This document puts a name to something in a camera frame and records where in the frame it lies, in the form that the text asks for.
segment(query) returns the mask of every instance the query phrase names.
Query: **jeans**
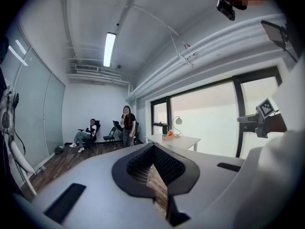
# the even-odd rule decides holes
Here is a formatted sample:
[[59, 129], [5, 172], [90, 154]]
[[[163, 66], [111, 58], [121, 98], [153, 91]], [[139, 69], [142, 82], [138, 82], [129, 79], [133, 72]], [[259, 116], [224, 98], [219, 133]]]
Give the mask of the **jeans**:
[[126, 129], [124, 128], [124, 131], [123, 131], [123, 144], [124, 144], [124, 147], [133, 146], [133, 139], [134, 139], [134, 136], [132, 136], [132, 138], [129, 137], [129, 134], [130, 134], [131, 132], [132, 132], [131, 130], [126, 130]]
[[78, 141], [80, 147], [83, 147], [83, 144], [82, 144], [83, 140], [91, 140], [91, 135], [86, 132], [78, 132], [75, 135], [74, 143], [77, 143], [77, 141]]

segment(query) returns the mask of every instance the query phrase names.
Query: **tissue box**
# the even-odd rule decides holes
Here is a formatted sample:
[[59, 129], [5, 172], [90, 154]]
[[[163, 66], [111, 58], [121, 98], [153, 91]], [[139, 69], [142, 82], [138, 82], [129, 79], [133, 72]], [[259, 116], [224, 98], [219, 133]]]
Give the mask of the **tissue box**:
[[173, 135], [162, 135], [163, 141], [171, 141], [173, 140]]

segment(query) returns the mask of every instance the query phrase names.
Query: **camera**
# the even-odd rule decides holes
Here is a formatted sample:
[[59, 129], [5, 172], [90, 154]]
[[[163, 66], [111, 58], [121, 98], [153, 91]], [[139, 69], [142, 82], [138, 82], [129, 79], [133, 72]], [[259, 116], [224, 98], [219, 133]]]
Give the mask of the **camera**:
[[235, 11], [231, 4], [226, 3], [225, 0], [218, 0], [217, 10], [224, 14], [229, 20], [235, 20]]

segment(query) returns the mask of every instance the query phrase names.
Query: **long hair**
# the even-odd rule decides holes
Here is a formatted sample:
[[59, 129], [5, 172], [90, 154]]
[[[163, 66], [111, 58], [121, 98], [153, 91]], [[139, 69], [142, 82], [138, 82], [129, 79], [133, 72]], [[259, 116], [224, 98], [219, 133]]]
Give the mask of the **long hair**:
[[126, 117], [128, 117], [128, 126], [131, 126], [131, 119], [132, 119], [132, 112], [131, 112], [131, 110], [130, 110], [130, 107], [129, 106], [125, 106], [124, 108], [128, 108], [129, 109], [129, 114], [128, 115], [126, 115]]

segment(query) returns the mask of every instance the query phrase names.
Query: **black t-shirt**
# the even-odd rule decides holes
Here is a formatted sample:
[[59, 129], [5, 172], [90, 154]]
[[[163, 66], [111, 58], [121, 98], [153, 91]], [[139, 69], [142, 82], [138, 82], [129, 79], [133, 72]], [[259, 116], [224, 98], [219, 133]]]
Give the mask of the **black t-shirt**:
[[125, 119], [124, 119], [124, 128], [126, 130], [131, 130], [132, 129], [132, 122], [136, 121], [134, 114], [130, 113], [129, 116], [131, 116], [130, 126], [129, 126], [129, 118], [126, 116]]

